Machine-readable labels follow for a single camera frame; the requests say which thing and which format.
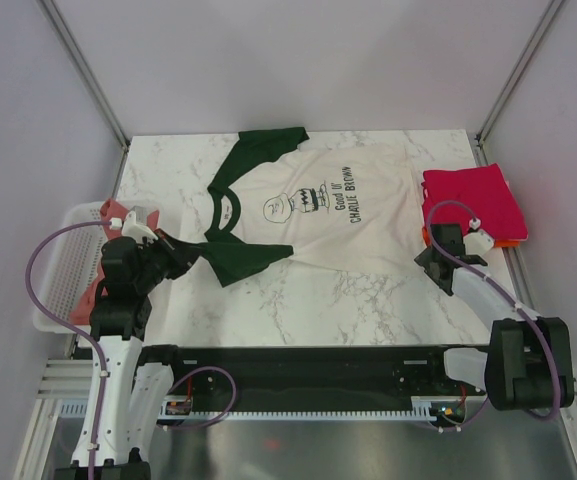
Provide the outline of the white green-sleeved Charlie Brown t-shirt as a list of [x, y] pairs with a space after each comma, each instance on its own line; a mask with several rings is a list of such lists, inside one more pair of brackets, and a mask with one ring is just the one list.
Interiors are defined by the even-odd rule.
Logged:
[[404, 146], [301, 149], [308, 139], [303, 127], [243, 131], [219, 166], [200, 246], [222, 286], [285, 259], [361, 274], [414, 268], [423, 214]]

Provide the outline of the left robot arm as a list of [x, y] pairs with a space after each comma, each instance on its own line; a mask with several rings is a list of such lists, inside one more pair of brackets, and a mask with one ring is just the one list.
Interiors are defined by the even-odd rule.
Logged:
[[161, 229], [153, 238], [120, 236], [101, 250], [103, 279], [90, 315], [91, 391], [69, 466], [57, 479], [148, 479], [148, 450], [166, 393], [187, 382], [173, 347], [144, 347], [150, 293], [186, 274], [200, 256], [195, 244]]

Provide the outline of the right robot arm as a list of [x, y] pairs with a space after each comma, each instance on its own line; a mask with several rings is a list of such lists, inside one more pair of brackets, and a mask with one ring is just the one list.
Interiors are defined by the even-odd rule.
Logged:
[[426, 368], [435, 392], [461, 382], [486, 392], [499, 411], [523, 410], [549, 418], [575, 398], [570, 334], [559, 317], [543, 317], [521, 303], [469, 254], [457, 224], [430, 226], [430, 244], [415, 263], [449, 296], [462, 300], [489, 324], [488, 346], [451, 347]]

